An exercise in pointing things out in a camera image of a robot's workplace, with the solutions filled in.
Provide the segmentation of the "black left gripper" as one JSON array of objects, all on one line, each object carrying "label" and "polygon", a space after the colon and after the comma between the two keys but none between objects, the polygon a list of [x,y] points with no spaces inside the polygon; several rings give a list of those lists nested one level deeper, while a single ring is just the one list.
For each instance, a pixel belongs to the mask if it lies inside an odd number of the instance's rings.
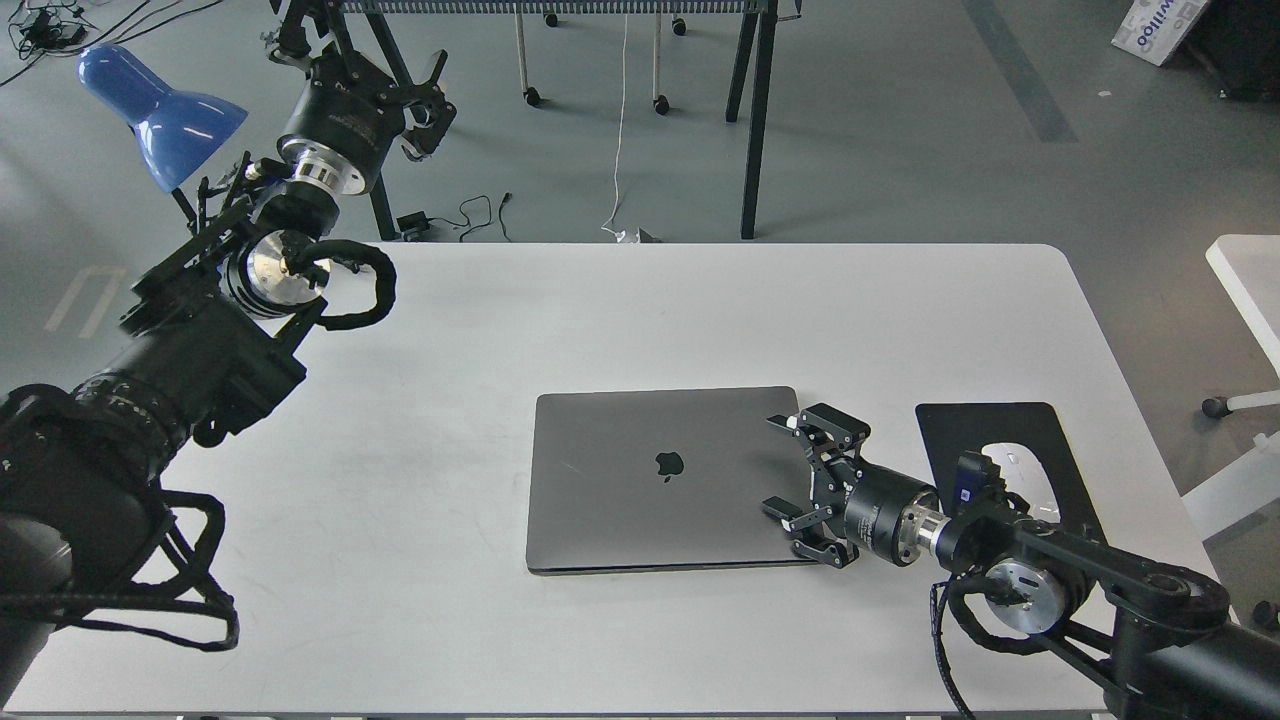
[{"label": "black left gripper", "polygon": [[[273,13],[284,10],[280,24],[265,36],[268,60],[302,70],[306,86],[283,135],[276,141],[285,161],[296,161],[306,149],[319,149],[339,156],[347,165],[337,191],[342,195],[367,193],[379,177],[390,146],[404,131],[404,111],[399,105],[384,105],[380,94],[396,87],[394,79],[366,58],[353,61],[351,41],[340,8],[342,1],[270,1]],[[332,35],[335,58],[311,58],[305,22],[311,20],[319,38]],[[430,76],[421,85],[408,76],[397,81],[399,104],[408,108],[415,124],[401,138],[411,161],[431,156],[448,129],[457,108],[444,95],[439,79],[448,61],[447,50],[431,55]]]}]

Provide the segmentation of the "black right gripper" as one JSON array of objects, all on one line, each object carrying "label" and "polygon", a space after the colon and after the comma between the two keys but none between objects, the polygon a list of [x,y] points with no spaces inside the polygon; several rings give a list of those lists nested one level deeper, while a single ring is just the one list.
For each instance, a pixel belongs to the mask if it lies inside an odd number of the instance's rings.
[{"label": "black right gripper", "polygon": [[[813,510],[777,496],[762,502],[762,511],[781,524],[796,556],[844,569],[858,560],[856,548],[900,568],[923,555],[922,524],[941,518],[937,489],[861,459],[861,443],[870,436],[868,423],[827,404],[765,420],[800,442],[813,473]],[[824,524],[840,539],[828,537]]]}]

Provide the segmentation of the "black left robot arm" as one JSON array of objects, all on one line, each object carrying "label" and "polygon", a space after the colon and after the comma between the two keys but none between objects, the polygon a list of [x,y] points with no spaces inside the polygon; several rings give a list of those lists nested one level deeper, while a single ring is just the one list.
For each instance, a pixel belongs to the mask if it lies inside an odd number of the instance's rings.
[{"label": "black left robot arm", "polygon": [[307,333],[385,319],[397,272],[379,249],[338,240],[344,196],[385,197],[381,168],[397,141],[420,161],[456,117],[439,85],[447,55],[416,83],[387,14],[412,1],[275,1],[269,58],[306,86],[274,158],[242,156],[180,183],[244,122],[242,108],[172,88],[116,44],[79,55],[86,88],[132,129],[151,176],[175,197],[191,237],[134,283],[122,318],[131,343],[73,391],[28,384],[3,397],[3,697],[49,637],[78,626],[125,632],[99,610],[212,618],[239,639],[234,600],[211,573],[225,511],[161,475],[189,441],[212,447],[262,420],[305,379]]}]

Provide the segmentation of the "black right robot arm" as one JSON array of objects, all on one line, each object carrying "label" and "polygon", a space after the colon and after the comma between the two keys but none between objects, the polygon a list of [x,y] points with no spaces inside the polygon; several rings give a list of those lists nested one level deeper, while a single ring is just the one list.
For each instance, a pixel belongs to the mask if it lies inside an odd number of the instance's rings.
[{"label": "black right robot arm", "polygon": [[1070,532],[1050,487],[1024,496],[1036,471],[1004,461],[1007,445],[963,452],[941,489],[869,462],[867,423],[826,404],[771,424],[803,447],[806,507],[780,497],[763,512],[791,550],[832,568],[861,551],[905,568],[923,556],[946,573],[931,588],[931,637],[943,687],[955,684],[942,625],[952,616],[997,653],[1051,652],[1093,682],[1119,719],[1275,719],[1277,644],[1230,619],[1215,579]]}]

